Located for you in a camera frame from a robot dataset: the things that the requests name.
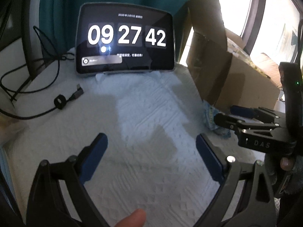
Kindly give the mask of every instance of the digital clock display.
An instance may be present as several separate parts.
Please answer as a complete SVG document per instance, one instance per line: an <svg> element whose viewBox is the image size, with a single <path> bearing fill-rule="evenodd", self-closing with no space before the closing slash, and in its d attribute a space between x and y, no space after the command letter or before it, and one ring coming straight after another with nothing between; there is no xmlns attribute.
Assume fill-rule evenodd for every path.
<svg viewBox="0 0 303 227"><path fill-rule="evenodd" d="M76 37L79 73L172 70L172 16L145 6L87 3L80 9Z"/></svg>

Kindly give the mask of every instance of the white number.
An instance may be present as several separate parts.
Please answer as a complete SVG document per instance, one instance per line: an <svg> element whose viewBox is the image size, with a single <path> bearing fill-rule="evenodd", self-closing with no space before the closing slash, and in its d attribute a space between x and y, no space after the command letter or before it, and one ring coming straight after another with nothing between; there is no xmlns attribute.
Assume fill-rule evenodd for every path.
<svg viewBox="0 0 303 227"><path fill-rule="evenodd" d="M155 45L156 44L156 39L155 39L155 29L151 28L149 30L149 32L147 33L147 36L145 38L146 42L151 42L151 45Z"/></svg>
<svg viewBox="0 0 303 227"><path fill-rule="evenodd" d="M92 36L92 33L93 33L93 30L96 30L97 31L97 36L96 36L96 39L92 39L91 36ZM100 35L101 35L101 32L100 32L100 27L97 26L97 25L93 25L91 26L91 28L88 30L88 37L87 37L87 40L88 42L91 44L91 45L95 45L99 42L100 40Z"/></svg>
<svg viewBox="0 0 303 227"><path fill-rule="evenodd" d="M101 38L102 43L110 44L114 38L114 29L111 25L105 25L104 27L102 27L101 34L103 36L103 38Z"/></svg>
<svg viewBox="0 0 303 227"><path fill-rule="evenodd" d="M162 34L161 39L157 42L157 46L166 47L166 43L163 43L163 40L165 38L165 32L163 30L157 31L157 35L159 36Z"/></svg>
<svg viewBox="0 0 303 227"><path fill-rule="evenodd" d="M119 44L129 44L129 40L125 39L129 33L129 28L126 25L122 25L119 27L119 31L125 30L125 33L122 35L122 37L118 40Z"/></svg>
<svg viewBox="0 0 303 227"><path fill-rule="evenodd" d="M131 29L132 30L137 30L136 35L134 37L134 40L131 42L132 44L135 44L138 40L138 37L139 37L140 32L142 30L142 27L140 27L140 26L131 26Z"/></svg>

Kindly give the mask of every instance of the black cable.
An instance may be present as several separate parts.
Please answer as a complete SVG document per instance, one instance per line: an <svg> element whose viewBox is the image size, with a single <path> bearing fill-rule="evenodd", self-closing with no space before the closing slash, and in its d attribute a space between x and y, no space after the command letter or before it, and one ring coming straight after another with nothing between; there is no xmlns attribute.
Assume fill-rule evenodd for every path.
<svg viewBox="0 0 303 227"><path fill-rule="evenodd" d="M13 72L16 72L18 71L19 69L23 68L26 66L26 64L22 65L22 66L19 66L13 70L10 70L8 72L6 72L3 76L1 76L0 78L0 87L2 89L4 89L7 93L8 92L12 92L14 93L13 96L11 96L9 93L8 95L11 96L11 100L15 100L15 97L17 94L30 94L30 93L36 93L36 92L39 92L39 91L42 91L42 90L45 90L47 89L48 87L50 87L58 78L58 75L59 75L59 71L60 71L60 60L73 60L73 59L70 59L68 58L67 56L65 56L64 54L62 55L59 55L58 54L58 51L56 50L54 44L52 43L52 41L47 37L47 35L41 31L39 28L37 28L36 26L33 27L35 33L37 34L38 38L39 38L39 41L41 43L41 46L43 48L43 50L50 56L49 58L39 58L39 59L36 59L36 60L33 60L33 62L38 62L38 61L41 61L41 60L44 60L44 63L42 65L40 65L37 69L40 69L42 66L44 66L47 62L49 61L54 61L54 60L57 60L58 61L58 69L57 69L57 73L56 73L56 76L54 78L54 80L46 87L44 88L41 88L41 89L37 89L37 90L33 90L33 91L21 91L22 88L24 88L31 80L31 78L29 77L19 88L17 91L14 91L12 89L9 89L9 88L6 88L3 84L2 84L2 80L5 76L9 75L10 73L13 73ZM48 42L50 43L50 45L53 47L55 53L57 54L56 56L51 54L44 46L43 42L42 42L42 39L39 35L39 33L41 35L43 35L47 40ZM31 119L35 119L35 118L38 118L38 117L41 117L41 116L44 116L56 109L62 109L64 108L64 106L66 105L67 102L69 101L72 101L72 100L75 100L77 99L79 96L81 96L83 94L83 89L79 86L77 86L77 91L75 93L72 94L72 96L66 100L64 96L62 95L59 95L58 97L55 98L54 100L54 104L55 104L55 107L54 108L51 108L43 113L40 113L40 114L36 114L36 115L33 115L33 116L29 116L29 117L21 117L21 116L17 116L17 115L14 115L14 114L10 114L2 109L0 109L0 113L8 116L8 117L11 117L11 118L14 118L14 119L18 119L18 120L31 120Z"/></svg>
<svg viewBox="0 0 303 227"><path fill-rule="evenodd" d="M20 90L14 91L14 90L12 90L12 89L9 89L9 88L5 87L5 86L2 84L2 80L3 80L3 78L4 78L5 76L9 75L10 73L16 72L16 71L18 71L19 69L25 67L26 64L24 64L24 65L22 65L22 66L19 66L19 67L13 69L13 70L10 70L9 72L6 72L6 73L5 73L4 75L2 75L2 77L0 78L0 87L1 87L2 89L6 90L6 91L15 93L15 96L16 96L17 94L31 94L31 93L36 93L36 92L39 92L39 91L42 91L42 90L45 90L45 89L49 88L49 87L57 80L57 78L58 78L59 71L60 71L60 60L73 60L73 59L71 59L71 58L66 57L64 54L59 55L59 56L54 56L53 54L51 54L51 53L45 48L45 46L44 46L44 44L43 44L43 42L42 42L42 40L41 40L41 37L40 37L39 34L38 34L38 31L39 31L39 32L48 40L48 42L51 44L51 46L53 47L53 49L54 49L55 52L57 53L57 50L55 49L54 44L53 44L53 43L51 42L51 40L45 35L45 33L42 32L39 28L37 28L36 26L34 26L33 29L34 29L35 33L37 34L37 36L38 36L38 38L39 38L39 40L40 40L40 43L41 43L42 48L45 50L45 52L46 52L49 56L51 56L51 57L49 57L49 58L39 58L39 59L33 60L33 62L37 62L37 61L41 61L41 60L44 60L44 61L45 61L45 60L49 60L49 61L57 60L57 61L58 61L57 73L56 73L56 76L55 76L55 78L53 79L53 81L52 81L49 85L47 85L46 87L44 87L44 88L36 89L36 90L33 90L33 91L20 91ZM72 55L72 56L74 56L73 53L67 52L66 54L67 54L67 55ZM37 68L37 70L40 69L40 68L41 68L42 66L44 66L45 64L46 64L46 62L44 62L42 65L40 65L40 66Z"/></svg>
<svg viewBox="0 0 303 227"><path fill-rule="evenodd" d="M17 89L16 93L13 94L13 96L11 97L11 102L13 100L16 100L16 96L30 81L31 81L31 77L28 77L27 80L25 80L24 83Z"/></svg>

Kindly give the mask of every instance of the usb connector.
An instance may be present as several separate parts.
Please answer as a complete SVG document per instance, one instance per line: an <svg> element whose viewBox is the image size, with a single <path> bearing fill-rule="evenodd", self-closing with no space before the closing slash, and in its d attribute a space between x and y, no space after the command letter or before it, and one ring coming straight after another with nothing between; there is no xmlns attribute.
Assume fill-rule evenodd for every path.
<svg viewBox="0 0 303 227"><path fill-rule="evenodd" d="M77 84L77 91L72 94L72 96L69 98L69 101L73 101L78 99L80 96L82 96L84 93L83 89L81 88L80 84Z"/></svg>

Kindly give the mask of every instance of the box flap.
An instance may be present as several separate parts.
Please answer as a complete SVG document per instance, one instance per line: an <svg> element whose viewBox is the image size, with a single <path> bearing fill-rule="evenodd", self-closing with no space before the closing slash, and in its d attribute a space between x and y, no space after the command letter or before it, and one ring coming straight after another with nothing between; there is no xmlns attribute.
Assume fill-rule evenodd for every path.
<svg viewBox="0 0 303 227"><path fill-rule="evenodd" d="M189 50L188 70L200 97L213 105L218 99L227 78L232 54L217 43L194 33Z"/></svg>
<svg viewBox="0 0 303 227"><path fill-rule="evenodd" d="M219 0L190 0L187 6L194 31L227 51L227 37Z"/></svg>

